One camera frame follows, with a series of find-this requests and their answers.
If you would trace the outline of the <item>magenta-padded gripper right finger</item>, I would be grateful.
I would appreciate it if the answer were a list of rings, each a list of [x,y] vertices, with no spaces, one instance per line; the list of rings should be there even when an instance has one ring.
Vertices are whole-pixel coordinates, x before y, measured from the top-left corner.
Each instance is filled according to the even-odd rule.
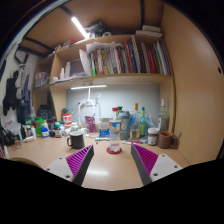
[[[131,155],[137,166],[143,185],[148,185],[182,169],[182,167],[159,148],[145,144],[131,145]]]

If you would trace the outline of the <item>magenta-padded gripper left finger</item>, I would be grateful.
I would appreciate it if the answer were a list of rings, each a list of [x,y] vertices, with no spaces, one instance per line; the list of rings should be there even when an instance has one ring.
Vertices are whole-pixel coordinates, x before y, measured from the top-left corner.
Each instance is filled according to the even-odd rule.
[[[57,158],[46,171],[81,186],[93,156],[94,148],[89,145],[66,158]]]

